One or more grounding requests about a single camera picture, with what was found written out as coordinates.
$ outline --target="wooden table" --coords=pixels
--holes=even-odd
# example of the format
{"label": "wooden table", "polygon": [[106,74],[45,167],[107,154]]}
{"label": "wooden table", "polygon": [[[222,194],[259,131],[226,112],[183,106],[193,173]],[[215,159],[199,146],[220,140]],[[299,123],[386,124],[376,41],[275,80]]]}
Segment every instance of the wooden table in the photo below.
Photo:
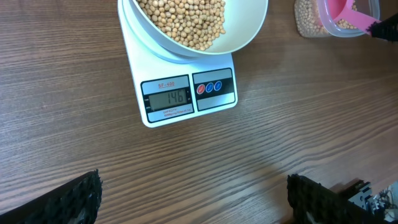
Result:
{"label": "wooden table", "polygon": [[293,4],[233,54],[235,108],[149,129],[115,0],[1,1],[0,213],[94,169],[97,223],[284,222],[289,174],[397,180],[398,47],[301,38]]}

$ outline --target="white scale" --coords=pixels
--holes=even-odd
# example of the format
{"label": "white scale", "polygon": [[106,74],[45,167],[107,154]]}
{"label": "white scale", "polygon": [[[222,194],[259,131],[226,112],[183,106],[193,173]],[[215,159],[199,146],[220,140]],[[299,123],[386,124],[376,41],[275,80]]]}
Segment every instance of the white scale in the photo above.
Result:
{"label": "white scale", "polygon": [[150,128],[232,108],[238,102],[231,54],[189,58],[160,46],[130,1],[118,12],[142,121]]}

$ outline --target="plastic container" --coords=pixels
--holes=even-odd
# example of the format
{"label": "plastic container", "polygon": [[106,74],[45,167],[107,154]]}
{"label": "plastic container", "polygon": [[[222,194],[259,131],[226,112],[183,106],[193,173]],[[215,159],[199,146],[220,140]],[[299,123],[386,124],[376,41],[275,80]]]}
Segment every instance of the plastic container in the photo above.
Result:
{"label": "plastic container", "polygon": [[[295,18],[300,35],[303,37],[328,37],[331,35],[357,37],[364,34],[345,21],[341,21],[341,24],[334,23],[328,13],[328,1],[331,0],[296,0]],[[380,19],[379,0],[356,0],[353,8],[356,8],[358,12]]]}
{"label": "plastic container", "polygon": [[223,26],[226,34],[214,40],[209,49],[200,51],[179,44],[168,37],[148,19],[136,0],[130,0],[132,11],[141,26],[158,44],[171,52],[188,57],[228,54],[246,46],[258,34],[266,18],[268,0],[225,0],[225,2],[225,22]]}

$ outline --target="container of beans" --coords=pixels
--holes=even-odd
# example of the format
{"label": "container of beans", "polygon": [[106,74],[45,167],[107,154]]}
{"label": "container of beans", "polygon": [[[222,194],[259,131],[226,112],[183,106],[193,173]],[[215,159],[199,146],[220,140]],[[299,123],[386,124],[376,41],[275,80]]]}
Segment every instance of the container of beans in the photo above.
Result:
{"label": "container of beans", "polygon": [[130,0],[140,25],[161,46],[187,57],[221,55],[250,43],[268,0]]}
{"label": "container of beans", "polygon": [[[333,22],[328,1],[335,0],[296,0],[294,4],[298,32],[303,37],[357,37],[364,32],[345,20]],[[379,0],[355,0],[353,10],[380,19]]]}

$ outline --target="pink scoop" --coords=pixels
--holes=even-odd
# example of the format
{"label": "pink scoop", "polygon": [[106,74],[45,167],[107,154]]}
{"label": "pink scoop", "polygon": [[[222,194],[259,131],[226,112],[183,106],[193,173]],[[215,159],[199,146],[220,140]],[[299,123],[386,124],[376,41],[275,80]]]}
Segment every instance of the pink scoop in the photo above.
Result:
{"label": "pink scoop", "polygon": [[371,16],[352,10],[354,0],[328,0],[328,3],[330,16],[333,18],[335,23],[340,19],[344,19],[361,31],[370,35],[371,33],[367,31],[367,29],[374,22],[380,22]]}

